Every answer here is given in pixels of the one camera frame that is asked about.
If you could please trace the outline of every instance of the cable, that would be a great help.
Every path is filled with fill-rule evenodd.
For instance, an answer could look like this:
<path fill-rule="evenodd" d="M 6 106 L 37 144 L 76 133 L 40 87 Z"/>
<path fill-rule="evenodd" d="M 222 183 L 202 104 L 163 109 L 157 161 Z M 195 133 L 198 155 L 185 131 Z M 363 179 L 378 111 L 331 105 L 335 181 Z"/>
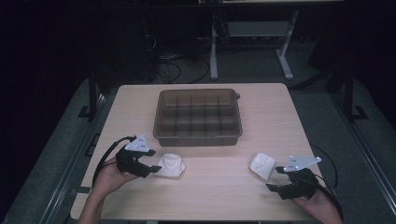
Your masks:
<path fill-rule="evenodd" d="M 102 170 L 102 168 L 104 167 L 104 163 L 105 163 L 105 161 L 106 161 L 108 155 L 110 155 L 111 151 L 113 151 L 114 148 L 116 148 L 116 146 L 117 146 L 120 142 L 122 142 L 122 141 L 124 141 L 124 140 L 129 140 L 130 142 L 132 142 L 134 139 L 136 139 L 136 137 L 130 137 L 130 136 L 123 137 L 123 138 L 121 138 L 119 141 L 117 141 L 117 142 L 113 143 L 113 145 L 111 145 L 111 147 L 105 152 L 105 155 L 103 155 L 102 159 L 99 161 L 98 165 L 96 166 L 95 173 L 93 174 L 93 178 L 92 178 L 92 187 L 94 186 L 95 181 L 96 181 L 96 178 L 97 178 L 97 176 L 99 175 L 99 172 L 100 172 L 100 171 Z"/>
<path fill-rule="evenodd" d="M 335 166 L 334 161 L 332 160 L 332 158 L 329 156 L 329 154 L 327 154 L 323 149 L 321 149 L 320 147 L 315 146 L 312 143 L 309 143 L 309 145 L 311 145 L 311 147 L 316 148 L 317 150 L 319 150 L 320 152 L 322 152 L 330 161 L 330 163 L 332 164 L 332 168 L 334 169 L 334 185 L 333 188 L 336 189 L 338 186 L 338 171 L 337 168 Z"/>
<path fill-rule="evenodd" d="M 207 66 L 207 68 L 206 68 L 206 72 L 204 73 L 204 75 L 203 75 L 203 76 L 201 76 L 201 77 L 198 77 L 198 78 L 196 78 L 195 80 L 188 82 L 188 84 L 192 84 L 192 83 L 194 83 L 194 82 L 197 82 L 197 81 L 199 81 L 199 80 L 203 79 L 203 78 L 204 78 L 204 77 L 206 77 L 206 76 L 207 76 L 207 74 L 209 73 L 209 69 L 210 69 L 210 65 L 209 65 L 209 63 L 208 63 L 208 62 L 207 62 L 205 59 L 203 59 L 203 58 L 201 58 L 201 57 L 195 56 L 195 58 L 197 58 L 197 59 L 199 59 L 199 60 L 203 61 L 203 62 L 206 64 L 206 66 Z"/>
<path fill-rule="evenodd" d="M 326 180 L 323 179 L 323 177 L 321 177 L 320 175 L 315 175 L 315 176 L 320 178 L 321 180 L 323 180 L 323 182 L 326 186 L 330 186 L 327 184 Z M 335 197 L 335 194 L 334 194 L 334 192 L 332 192 L 332 189 L 330 187 L 329 187 L 329 192 L 332 194 L 333 197 Z"/>
<path fill-rule="evenodd" d="M 157 46 L 157 39 L 155 38 L 154 35 L 146 35 L 146 37 L 151 37 L 154 40 L 154 43 L 152 44 L 152 47 L 150 49 L 148 49 L 148 51 L 151 52 Z"/>
<path fill-rule="evenodd" d="M 159 68 L 158 76 L 166 84 L 171 84 L 172 82 L 174 82 L 176 79 L 178 79 L 181 76 L 181 68 L 174 63 L 165 63 L 165 64 L 168 69 L 168 73 L 164 72 L 161 68 Z M 172 78 L 172 74 L 170 72 L 169 65 L 174 66 L 178 70 L 178 74 L 174 78 Z"/>
<path fill-rule="evenodd" d="M 337 199 L 335 198 L 335 196 L 332 195 L 332 193 L 330 193 L 329 191 L 327 191 L 325 188 L 323 188 L 320 184 L 314 184 L 312 182 L 309 182 L 307 180 L 304 179 L 298 179 L 298 181 L 304 182 L 308 185 L 311 185 L 313 187 L 315 187 L 316 189 L 320 190 L 322 193 L 324 193 L 329 200 L 332 202 L 332 204 L 335 206 L 335 209 L 337 209 L 338 214 L 340 215 L 341 220 L 344 221 L 344 213 L 343 213 L 343 209 L 340 205 L 340 203 L 337 201 Z"/>
<path fill-rule="evenodd" d="M 116 162 L 116 161 L 113 161 L 113 162 L 111 162 L 111 163 L 105 164 L 105 165 L 102 166 L 102 169 L 103 169 L 105 166 L 108 166 L 108 165 L 111 165 L 111 164 L 114 164 L 114 163 L 117 163 L 117 162 Z"/>
<path fill-rule="evenodd" d="M 181 55 L 181 54 L 176 53 L 173 55 L 166 55 L 166 53 L 165 53 L 165 55 L 160 55 L 159 59 L 162 61 L 166 61 L 166 62 L 172 62 L 174 60 L 180 59 L 181 57 L 183 57 L 183 55 Z"/>
<path fill-rule="evenodd" d="M 206 53 L 212 46 L 212 39 L 210 37 L 203 38 L 203 39 L 198 39 L 198 41 L 203 42 L 203 44 L 200 44 L 197 46 L 197 52 L 198 53 Z"/>

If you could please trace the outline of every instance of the white object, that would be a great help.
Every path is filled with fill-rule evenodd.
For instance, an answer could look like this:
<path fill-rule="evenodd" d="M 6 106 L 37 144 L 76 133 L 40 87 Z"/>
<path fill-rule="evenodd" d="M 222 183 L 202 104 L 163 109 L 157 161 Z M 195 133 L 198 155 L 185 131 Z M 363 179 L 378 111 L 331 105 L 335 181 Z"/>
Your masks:
<path fill-rule="evenodd" d="M 130 151 L 148 152 L 149 143 L 146 140 L 146 135 L 145 134 L 140 135 L 132 143 L 126 145 L 125 149 Z"/>
<path fill-rule="evenodd" d="M 162 168 L 154 174 L 156 176 L 180 177 L 181 173 L 186 169 L 181 157 L 173 153 L 164 154 L 158 165 Z"/>
<path fill-rule="evenodd" d="M 271 172 L 274 170 L 276 161 L 262 153 L 256 154 L 250 163 L 250 170 L 259 175 L 263 180 L 268 181 Z"/>
<path fill-rule="evenodd" d="M 285 172 L 300 171 L 321 161 L 320 157 L 293 157 L 290 156 L 288 164 L 283 168 Z"/>

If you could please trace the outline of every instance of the storage bin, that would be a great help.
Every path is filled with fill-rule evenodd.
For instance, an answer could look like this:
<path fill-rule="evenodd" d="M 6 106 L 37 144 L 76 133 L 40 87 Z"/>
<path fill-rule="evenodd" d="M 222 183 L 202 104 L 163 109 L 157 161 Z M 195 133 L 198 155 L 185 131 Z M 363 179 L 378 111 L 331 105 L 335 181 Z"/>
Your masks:
<path fill-rule="evenodd" d="M 162 147 L 233 146 L 242 134 L 232 89 L 162 91 L 153 135 Z"/>

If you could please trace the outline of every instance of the wooden table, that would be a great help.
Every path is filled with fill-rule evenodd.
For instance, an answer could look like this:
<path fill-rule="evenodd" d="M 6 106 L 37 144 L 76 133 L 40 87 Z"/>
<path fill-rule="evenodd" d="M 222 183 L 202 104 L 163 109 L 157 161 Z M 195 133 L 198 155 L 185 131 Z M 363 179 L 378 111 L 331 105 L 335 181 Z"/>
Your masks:
<path fill-rule="evenodd" d="M 234 89 L 243 134 L 231 147 L 161 147 L 152 135 L 159 93 L 176 89 Z M 145 134 L 157 153 L 139 161 L 155 165 L 164 153 L 182 157 L 180 179 L 149 175 L 124 185 L 106 198 L 102 218 L 130 220 L 307 220 L 290 200 L 283 201 L 249 169 L 262 152 L 284 166 L 289 156 L 313 156 L 289 92 L 283 84 L 194 84 L 122 86 L 108 115 L 81 183 L 90 187 L 94 169 L 113 142 Z M 317 165 L 310 169 L 317 175 Z M 288 184 L 273 171 L 269 183 Z M 71 217 L 78 218 L 88 194 L 79 193 Z"/>

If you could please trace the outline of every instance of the hand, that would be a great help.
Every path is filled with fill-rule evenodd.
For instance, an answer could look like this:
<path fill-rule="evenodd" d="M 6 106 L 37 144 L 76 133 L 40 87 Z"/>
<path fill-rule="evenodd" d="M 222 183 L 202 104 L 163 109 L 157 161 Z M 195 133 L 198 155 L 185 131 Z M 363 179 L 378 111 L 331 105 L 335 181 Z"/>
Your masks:
<path fill-rule="evenodd" d="M 99 223 L 106 196 L 119 189 L 125 183 L 138 178 L 137 175 L 122 173 L 116 162 L 117 160 L 114 157 L 106 161 L 99 172 L 95 185 L 78 219 L 79 224 Z"/>
<path fill-rule="evenodd" d="M 117 160 L 115 157 L 105 162 L 96 178 L 91 194 L 105 198 L 125 183 L 138 178 L 137 175 L 122 173 L 117 167 L 116 162 Z"/>
<path fill-rule="evenodd" d="M 320 190 L 316 190 L 310 199 L 304 197 L 291 199 L 301 206 L 305 212 L 325 224 L 343 223 L 332 201 Z"/>

